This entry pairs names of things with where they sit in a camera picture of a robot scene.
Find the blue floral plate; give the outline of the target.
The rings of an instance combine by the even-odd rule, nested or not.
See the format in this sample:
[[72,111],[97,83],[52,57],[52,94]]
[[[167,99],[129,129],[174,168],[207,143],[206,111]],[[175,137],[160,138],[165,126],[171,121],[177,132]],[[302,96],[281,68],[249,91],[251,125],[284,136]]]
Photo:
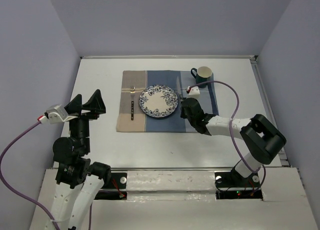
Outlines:
[[178,102],[179,98],[176,92],[161,84],[148,86],[138,98],[140,109],[152,118],[170,116],[177,109]]

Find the green mug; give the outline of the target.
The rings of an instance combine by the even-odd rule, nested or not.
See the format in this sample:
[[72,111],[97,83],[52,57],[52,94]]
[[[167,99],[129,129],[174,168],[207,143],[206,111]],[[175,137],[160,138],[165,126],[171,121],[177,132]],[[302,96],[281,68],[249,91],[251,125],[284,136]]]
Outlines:
[[207,66],[192,68],[190,73],[195,78],[195,82],[199,88],[205,88],[207,85],[205,82],[208,82],[213,75],[212,70]]

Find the blue and beige cloth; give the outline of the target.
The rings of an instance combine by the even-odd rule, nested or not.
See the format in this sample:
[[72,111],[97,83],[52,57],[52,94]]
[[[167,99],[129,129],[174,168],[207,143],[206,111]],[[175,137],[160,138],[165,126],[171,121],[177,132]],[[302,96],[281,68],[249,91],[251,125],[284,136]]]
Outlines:
[[[116,130],[120,133],[195,133],[204,132],[210,117],[219,109],[214,83],[199,86],[199,94],[191,95],[187,88],[196,84],[190,71],[126,70],[122,73],[119,115]],[[177,108],[168,116],[157,117],[143,112],[141,93],[148,87],[163,85],[177,95]]]

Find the metal fork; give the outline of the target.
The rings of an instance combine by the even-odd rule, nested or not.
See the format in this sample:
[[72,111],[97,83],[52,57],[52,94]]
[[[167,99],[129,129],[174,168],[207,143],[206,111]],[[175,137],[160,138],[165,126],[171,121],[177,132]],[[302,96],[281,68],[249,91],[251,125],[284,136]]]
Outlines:
[[135,114],[135,93],[136,93],[136,88],[135,86],[130,87],[130,119],[133,121],[134,120],[134,114]]

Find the metal knife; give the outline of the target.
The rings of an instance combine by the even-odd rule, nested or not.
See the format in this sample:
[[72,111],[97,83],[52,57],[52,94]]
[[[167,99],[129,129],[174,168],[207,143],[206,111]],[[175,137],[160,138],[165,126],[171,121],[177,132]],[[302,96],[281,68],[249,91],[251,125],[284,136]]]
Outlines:
[[181,103],[184,99],[184,96],[183,96],[183,89],[181,87],[181,78],[179,76],[176,79],[176,92],[178,95],[179,102]]

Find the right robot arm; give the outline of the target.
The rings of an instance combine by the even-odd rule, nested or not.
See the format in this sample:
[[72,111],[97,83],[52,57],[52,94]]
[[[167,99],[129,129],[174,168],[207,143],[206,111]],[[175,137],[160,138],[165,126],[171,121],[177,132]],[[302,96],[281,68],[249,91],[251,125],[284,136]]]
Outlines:
[[222,181],[233,187],[242,186],[261,167],[269,165],[287,143],[285,136],[262,114],[242,119],[221,117],[205,113],[197,99],[184,98],[180,117],[200,134],[231,138],[240,160]]

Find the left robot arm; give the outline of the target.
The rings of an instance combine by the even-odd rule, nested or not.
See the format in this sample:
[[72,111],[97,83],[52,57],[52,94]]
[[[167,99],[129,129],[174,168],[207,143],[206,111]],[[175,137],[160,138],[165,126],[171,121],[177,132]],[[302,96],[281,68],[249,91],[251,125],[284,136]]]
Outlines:
[[111,167],[91,162],[90,121],[106,113],[101,91],[97,89],[86,103],[78,94],[66,106],[55,105],[45,112],[50,124],[69,124],[69,136],[53,143],[53,160],[58,163],[55,193],[45,230],[79,230],[101,188],[110,184]]

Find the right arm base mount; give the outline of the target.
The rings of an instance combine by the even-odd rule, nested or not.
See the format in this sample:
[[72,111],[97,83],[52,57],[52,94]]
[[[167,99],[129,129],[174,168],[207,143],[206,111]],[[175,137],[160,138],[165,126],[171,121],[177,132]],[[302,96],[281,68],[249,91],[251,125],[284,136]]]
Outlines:
[[215,176],[215,196],[217,200],[263,199],[261,182],[257,173],[243,178],[236,172],[218,171]]

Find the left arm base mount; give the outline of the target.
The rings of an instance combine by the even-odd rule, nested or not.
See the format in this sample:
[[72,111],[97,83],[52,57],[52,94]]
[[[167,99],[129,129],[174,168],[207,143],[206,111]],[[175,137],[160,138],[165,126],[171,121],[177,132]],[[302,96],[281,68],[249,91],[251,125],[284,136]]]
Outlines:
[[128,173],[125,171],[112,171],[111,178],[105,183],[94,200],[120,201],[127,199],[127,180]]

